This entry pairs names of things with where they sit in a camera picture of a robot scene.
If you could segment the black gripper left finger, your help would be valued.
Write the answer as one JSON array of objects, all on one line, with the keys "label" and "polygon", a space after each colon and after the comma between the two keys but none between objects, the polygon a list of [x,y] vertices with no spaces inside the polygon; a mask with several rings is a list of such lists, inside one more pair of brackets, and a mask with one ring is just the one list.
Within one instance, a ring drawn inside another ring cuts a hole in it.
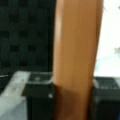
[{"label": "black gripper left finger", "polygon": [[27,120],[53,120],[55,85],[51,73],[31,73],[22,93],[27,100]]}]

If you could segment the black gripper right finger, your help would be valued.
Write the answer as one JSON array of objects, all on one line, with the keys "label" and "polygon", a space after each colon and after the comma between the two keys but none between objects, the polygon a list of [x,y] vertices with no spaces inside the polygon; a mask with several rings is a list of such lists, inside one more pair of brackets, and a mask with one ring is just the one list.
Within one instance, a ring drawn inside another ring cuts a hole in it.
[{"label": "black gripper right finger", "polygon": [[90,101],[91,120],[120,120],[120,80],[95,78]]}]

